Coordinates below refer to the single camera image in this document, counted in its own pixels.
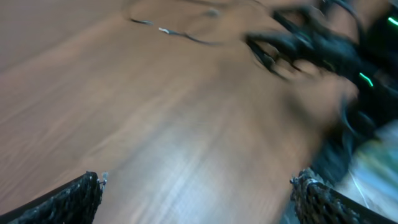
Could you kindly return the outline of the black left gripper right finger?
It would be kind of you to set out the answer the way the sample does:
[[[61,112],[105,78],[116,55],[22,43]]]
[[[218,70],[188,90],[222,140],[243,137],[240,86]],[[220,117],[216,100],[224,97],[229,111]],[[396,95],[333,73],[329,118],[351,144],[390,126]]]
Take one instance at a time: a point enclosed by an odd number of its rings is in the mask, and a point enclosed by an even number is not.
[[[300,223],[395,224],[327,186],[310,169],[300,171],[290,183],[290,201]]]

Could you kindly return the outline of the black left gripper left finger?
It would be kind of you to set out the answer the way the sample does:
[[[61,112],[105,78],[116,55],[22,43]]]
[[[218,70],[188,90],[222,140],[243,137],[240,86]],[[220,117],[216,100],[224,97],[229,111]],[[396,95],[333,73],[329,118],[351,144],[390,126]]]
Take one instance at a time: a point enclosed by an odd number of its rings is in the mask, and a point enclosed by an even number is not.
[[[1,223],[56,224],[93,223],[101,204],[108,173],[85,174],[1,215]]]

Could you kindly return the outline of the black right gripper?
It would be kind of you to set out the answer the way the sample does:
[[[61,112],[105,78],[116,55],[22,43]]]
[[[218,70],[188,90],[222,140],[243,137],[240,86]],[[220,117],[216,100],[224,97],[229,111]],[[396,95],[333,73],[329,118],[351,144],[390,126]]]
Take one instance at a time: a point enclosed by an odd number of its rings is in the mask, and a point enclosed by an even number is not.
[[[372,55],[362,43],[357,44],[349,38],[332,31],[324,31],[318,20],[323,13],[314,6],[284,6],[273,8],[271,17],[291,34],[283,32],[246,32],[244,42],[252,50],[257,60],[268,71],[286,80],[274,70],[276,62],[283,58],[294,65],[297,60],[306,60],[329,72],[375,84],[377,65],[371,61]],[[276,48],[277,56],[272,57],[257,42]]]

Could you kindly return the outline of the black USB cable thick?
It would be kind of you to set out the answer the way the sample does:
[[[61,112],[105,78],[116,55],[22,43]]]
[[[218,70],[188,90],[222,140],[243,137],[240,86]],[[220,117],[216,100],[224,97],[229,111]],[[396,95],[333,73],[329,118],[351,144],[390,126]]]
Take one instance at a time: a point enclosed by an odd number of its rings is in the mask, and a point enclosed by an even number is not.
[[[154,25],[153,22],[147,21],[147,20],[136,20],[136,19],[133,19],[133,18],[129,18],[129,21],[135,22],[135,23],[138,23],[138,24],[145,24],[145,25],[148,25],[148,26],[153,26]]]

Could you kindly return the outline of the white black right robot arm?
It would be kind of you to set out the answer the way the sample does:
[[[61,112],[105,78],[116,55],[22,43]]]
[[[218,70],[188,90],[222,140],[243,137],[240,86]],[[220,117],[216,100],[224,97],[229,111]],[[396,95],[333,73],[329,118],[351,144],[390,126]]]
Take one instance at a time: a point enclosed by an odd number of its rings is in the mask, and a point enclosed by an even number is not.
[[[354,19],[357,41],[324,26],[315,12],[327,16],[334,1],[276,7],[271,16],[283,32],[247,32],[245,44],[258,61],[274,72],[280,59],[305,60],[346,78],[358,89],[355,103],[341,102],[341,126],[324,141],[311,170],[330,184],[348,173],[356,148],[374,137],[376,129],[397,119],[397,2],[365,29],[348,1],[338,1]]]

